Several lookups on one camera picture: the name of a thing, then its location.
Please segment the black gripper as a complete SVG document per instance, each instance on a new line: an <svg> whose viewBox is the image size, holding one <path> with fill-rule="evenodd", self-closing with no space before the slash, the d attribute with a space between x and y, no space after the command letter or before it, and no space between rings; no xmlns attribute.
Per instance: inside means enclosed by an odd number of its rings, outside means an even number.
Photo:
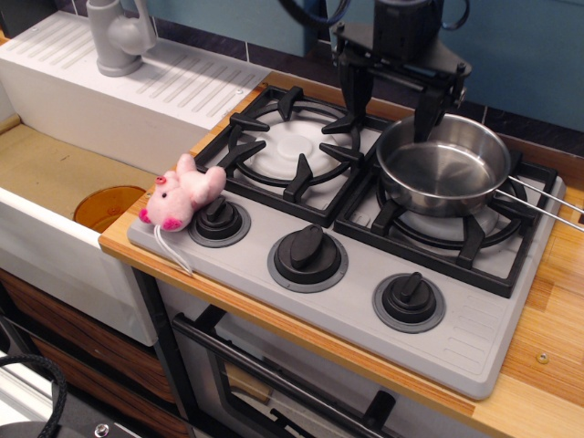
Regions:
<svg viewBox="0 0 584 438"><path fill-rule="evenodd" d="M340 127L361 123L376 78L422 93L414 112L415 142L427 141L448 108L460 106L466 97L464 82L472 67L437 36L413 58L404 59L374 46L372 25L342 22L333 28L333 34L337 38L334 60L347 109Z"/></svg>

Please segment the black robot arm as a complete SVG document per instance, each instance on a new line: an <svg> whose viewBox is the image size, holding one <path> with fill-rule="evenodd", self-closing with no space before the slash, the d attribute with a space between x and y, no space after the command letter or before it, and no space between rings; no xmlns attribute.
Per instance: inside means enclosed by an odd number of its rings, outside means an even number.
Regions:
<svg viewBox="0 0 584 438"><path fill-rule="evenodd" d="M361 124L379 78L420 92L413 140L429 139L445 112L464 100L464 81L472 71L439 38L440 31L465 24L470 3L465 1L460 17L450 23L443 21L443 9L443 1L376 1L370 25L336 26L335 62L346 115L326 126L325 133L344 133Z"/></svg>

